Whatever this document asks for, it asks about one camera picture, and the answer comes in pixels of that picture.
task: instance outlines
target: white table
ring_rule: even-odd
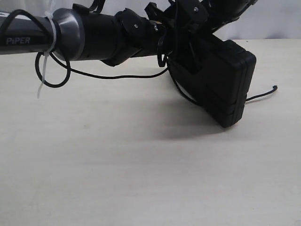
[[[238,43],[258,58],[249,95],[279,91],[226,131],[168,74],[74,74],[38,100],[35,55],[1,56],[0,225],[301,226],[301,40]],[[72,66],[160,71],[155,57]],[[49,63],[50,81],[64,73]]]

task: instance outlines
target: white wall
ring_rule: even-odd
[[[56,6],[68,7],[72,3],[90,6],[92,0],[56,0]],[[167,0],[107,0],[104,13],[115,14],[125,7],[145,16],[144,8],[148,2],[157,2],[165,9]],[[0,9],[26,9],[42,15],[48,0],[0,0]],[[217,32],[222,39],[267,39],[301,38],[301,0],[258,0],[237,22],[227,25]]]

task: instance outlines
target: white zip tie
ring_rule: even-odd
[[[48,57],[49,57],[51,51],[55,48],[55,44],[56,44],[56,28],[55,28],[55,23],[52,20],[54,6],[55,6],[55,0],[50,0],[49,5],[48,5],[49,11],[45,12],[45,16],[49,19],[49,21],[51,23],[51,27],[52,27],[52,31],[53,31],[53,42],[52,42],[52,45],[50,46],[50,48],[46,52],[44,52],[45,58],[44,58],[43,72],[42,72],[42,83],[38,90],[38,99],[40,98],[41,90],[45,83],[47,60],[48,60]]]

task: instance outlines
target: table surface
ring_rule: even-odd
[[[301,226],[301,40],[240,40],[258,59],[243,119],[221,129],[168,74],[44,87],[1,56],[1,226]],[[103,75],[159,72],[155,57]],[[47,78],[65,71],[49,62]]]

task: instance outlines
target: black plastic housing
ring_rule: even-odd
[[[235,42],[213,35],[196,46],[199,64],[192,63],[193,67],[187,65],[189,59],[170,60],[170,73],[223,128],[230,127],[243,116],[256,57]]]

